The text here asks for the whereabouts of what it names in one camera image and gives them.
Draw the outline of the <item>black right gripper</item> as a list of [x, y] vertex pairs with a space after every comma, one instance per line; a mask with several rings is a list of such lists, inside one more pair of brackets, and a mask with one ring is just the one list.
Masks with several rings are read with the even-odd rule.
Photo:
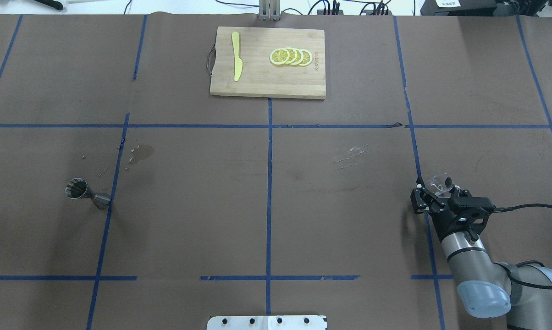
[[[445, 181], [444, 185], [446, 189], [444, 197], [462, 196], [463, 190], [453, 181]], [[437, 206], [437, 195], [425, 186], [423, 178], [417, 178], [410, 200], [415, 215], [429, 213], [440, 241], [451, 234], [465, 232], [472, 241], [477, 242], [492, 214], [482, 209], [479, 212], [467, 211], [455, 214], [450, 210], [448, 200], [441, 200]]]

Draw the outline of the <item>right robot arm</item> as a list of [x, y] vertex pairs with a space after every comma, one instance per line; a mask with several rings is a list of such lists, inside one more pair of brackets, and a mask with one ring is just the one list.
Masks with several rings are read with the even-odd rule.
[[418, 177], [410, 198], [415, 214], [431, 217], [465, 311], [505, 317], [509, 330], [552, 330], [552, 269], [534, 260], [494, 262], [480, 239], [490, 215], [513, 207], [472, 196], [450, 177], [444, 184], [434, 192]]

